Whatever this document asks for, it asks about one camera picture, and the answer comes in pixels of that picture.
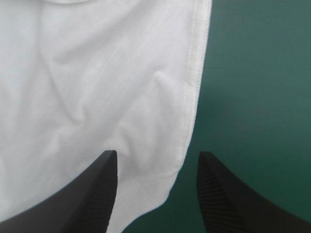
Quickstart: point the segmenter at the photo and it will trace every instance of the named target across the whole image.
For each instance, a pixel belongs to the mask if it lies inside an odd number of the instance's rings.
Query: stitched seam
[[[190,39],[190,46],[189,46],[189,51],[188,51],[188,60],[187,60],[187,69],[186,69],[186,81],[184,82],[183,85],[183,90],[184,90],[184,95],[183,95],[183,103],[186,103],[186,95],[187,95],[187,91],[186,91],[186,85],[188,84],[189,80],[188,80],[188,74],[189,74],[189,64],[191,61],[191,55],[192,55],[192,48],[193,48],[193,38],[194,38],[194,29],[195,29],[195,19],[196,19],[196,12],[197,12],[197,3],[198,0],[195,1],[194,4],[194,10],[193,10],[193,15],[192,15],[192,29],[191,29],[191,39]],[[177,154],[177,164],[178,167],[181,165],[182,159],[185,157],[185,145],[183,146],[182,144],[182,132],[184,129],[184,121],[185,121],[185,113],[187,111],[187,106],[184,105],[183,106],[183,114],[181,116],[180,119],[180,124],[179,124],[179,139],[178,139],[178,154]]]
[[[146,189],[146,188],[156,187],[156,186],[158,186],[158,185],[161,185],[161,184],[163,184],[163,183],[166,183],[166,182],[167,182],[167,179],[168,179],[169,177],[171,177],[171,176],[163,177],[163,178],[160,179],[160,181],[157,181],[157,182],[154,182],[154,183],[145,184],[145,185],[140,186],[140,187],[138,187],[138,188],[136,188],[136,189],[133,189],[132,191],[130,191],[130,192],[124,194],[123,196],[119,197],[118,199],[116,199],[115,203],[118,203],[118,202],[122,201],[123,199],[128,198],[128,197],[130,197],[131,195],[133,195],[133,194],[135,194],[135,193],[137,193],[137,192],[139,192],[139,191],[142,191],[142,190],[144,190],[144,189]]]

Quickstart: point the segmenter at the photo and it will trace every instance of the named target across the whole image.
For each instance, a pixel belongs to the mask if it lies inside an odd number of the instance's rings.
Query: ribbed black plastic
[[[110,156],[94,190],[67,233],[104,233],[107,230],[116,196],[117,157]]]
[[[63,189],[0,223],[0,233],[104,233],[117,191],[117,153],[105,151]]]
[[[250,233],[215,175],[200,156],[197,190],[205,227],[209,233]]]
[[[212,153],[200,154],[197,191],[208,233],[311,233],[311,224],[256,193]]]

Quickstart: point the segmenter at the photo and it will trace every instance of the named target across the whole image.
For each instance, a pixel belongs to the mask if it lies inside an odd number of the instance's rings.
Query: cotton cloth
[[[167,198],[192,135],[210,0],[0,1],[0,221],[118,152],[108,227]]]

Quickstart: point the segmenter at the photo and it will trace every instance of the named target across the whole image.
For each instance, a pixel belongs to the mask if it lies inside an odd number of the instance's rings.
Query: dark green wall
[[[197,119],[167,202],[125,233],[205,232],[201,150],[311,222],[311,1],[214,0]]]

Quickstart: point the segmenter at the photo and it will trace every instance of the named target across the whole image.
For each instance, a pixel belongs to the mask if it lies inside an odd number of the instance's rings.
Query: white t-shirt
[[[0,1],[0,221],[118,152],[108,227],[167,198],[194,125],[211,0]]]

